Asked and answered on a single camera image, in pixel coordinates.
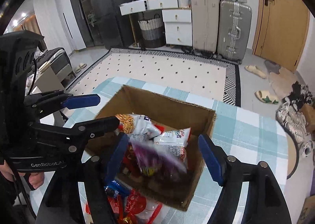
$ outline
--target white rug with black dots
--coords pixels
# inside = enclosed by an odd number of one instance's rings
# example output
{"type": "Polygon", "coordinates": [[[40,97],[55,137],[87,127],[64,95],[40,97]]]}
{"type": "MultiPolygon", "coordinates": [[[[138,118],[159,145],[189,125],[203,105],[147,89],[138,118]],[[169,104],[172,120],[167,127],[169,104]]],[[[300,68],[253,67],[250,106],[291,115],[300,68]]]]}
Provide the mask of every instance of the white rug with black dots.
{"type": "Polygon", "coordinates": [[[107,78],[117,76],[169,86],[231,105],[240,103],[239,73],[235,64],[175,52],[129,48],[109,50],[79,76],[67,92],[89,94],[107,78]]]}

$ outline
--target cable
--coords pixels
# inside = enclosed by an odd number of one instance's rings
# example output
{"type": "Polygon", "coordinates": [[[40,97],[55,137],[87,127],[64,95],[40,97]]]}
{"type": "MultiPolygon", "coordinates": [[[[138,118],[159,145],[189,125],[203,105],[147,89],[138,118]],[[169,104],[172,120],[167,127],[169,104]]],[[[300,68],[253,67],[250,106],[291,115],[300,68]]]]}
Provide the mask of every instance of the cable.
{"type": "Polygon", "coordinates": [[[36,60],[35,60],[35,59],[33,59],[33,63],[34,63],[34,66],[35,66],[34,77],[33,77],[32,85],[31,85],[30,90],[28,91],[27,95],[30,95],[30,94],[31,94],[31,92],[32,92],[32,90],[33,90],[33,87],[34,87],[35,79],[36,79],[37,63],[36,63],[36,60]]]}
{"type": "Polygon", "coordinates": [[[30,213],[32,214],[33,218],[36,220],[36,214],[33,211],[31,201],[30,201],[30,199],[27,196],[27,193],[25,191],[24,185],[23,185],[23,183],[21,181],[21,177],[19,176],[17,169],[15,168],[14,164],[11,162],[10,158],[8,158],[6,156],[4,156],[4,157],[5,157],[4,160],[7,162],[8,166],[11,168],[11,170],[13,172],[13,175],[14,175],[14,177],[16,179],[18,187],[21,189],[21,192],[23,194],[24,200],[26,202],[26,205],[27,205],[30,213]]]}
{"type": "Polygon", "coordinates": [[[24,221],[25,221],[26,224],[29,224],[29,221],[28,221],[28,219],[27,219],[27,217],[25,215],[25,212],[23,211],[23,205],[22,205],[21,198],[19,196],[19,190],[18,190],[18,186],[17,186],[15,177],[13,178],[13,183],[14,183],[14,188],[15,188],[15,191],[16,191],[16,195],[18,197],[18,200],[19,200],[19,203],[20,203],[20,206],[21,206],[21,211],[23,213],[24,221]]]}

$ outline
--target black refrigerator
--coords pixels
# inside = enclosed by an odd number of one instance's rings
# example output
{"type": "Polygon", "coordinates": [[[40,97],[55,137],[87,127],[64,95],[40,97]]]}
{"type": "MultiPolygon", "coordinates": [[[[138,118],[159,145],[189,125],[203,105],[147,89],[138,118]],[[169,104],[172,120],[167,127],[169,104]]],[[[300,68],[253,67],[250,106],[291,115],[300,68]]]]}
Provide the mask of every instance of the black refrigerator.
{"type": "Polygon", "coordinates": [[[95,23],[103,44],[111,47],[128,47],[133,43],[133,35],[128,15],[122,16],[119,5],[132,0],[91,0],[95,23]]]}

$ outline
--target white snack bag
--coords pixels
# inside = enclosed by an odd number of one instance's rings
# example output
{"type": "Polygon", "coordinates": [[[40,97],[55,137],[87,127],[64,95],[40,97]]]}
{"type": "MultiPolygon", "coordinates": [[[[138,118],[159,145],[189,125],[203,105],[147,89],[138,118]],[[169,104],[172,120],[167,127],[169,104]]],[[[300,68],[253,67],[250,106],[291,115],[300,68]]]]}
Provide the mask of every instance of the white snack bag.
{"type": "Polygon", "coordinates": [[[163,132],[153,139],[154,144],[165,147],[173,156],[184,162],[186,158],[185,147],[190,137],[190,130],[191,128],[189,127],[186,129],[163,132]]]}
{"type": "Polygon", "coordinates": [[[145,115],[129,114],[116,115],[116,117],[123,124],[123,128],[120,126],[120,129],[129,136],[130,140],[147,141],[161,134],[161,131],[145,115]]]}

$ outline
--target purple snack wrapper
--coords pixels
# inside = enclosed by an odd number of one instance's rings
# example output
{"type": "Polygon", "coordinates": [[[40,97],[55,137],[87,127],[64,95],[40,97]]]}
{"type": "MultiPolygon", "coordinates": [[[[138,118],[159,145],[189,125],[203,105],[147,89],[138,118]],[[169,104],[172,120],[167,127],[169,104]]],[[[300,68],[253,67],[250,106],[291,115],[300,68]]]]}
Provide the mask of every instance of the purple snack wrapper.
{"type": "Polygon", "coordinates": [[[174,157],[169,151],[155,147],[152,142],[130,140],[141,171],[152,176],[157,170],[162,169],[165,177],[177,181],[180,173],[187,173],[183,162],[174,157]]]}

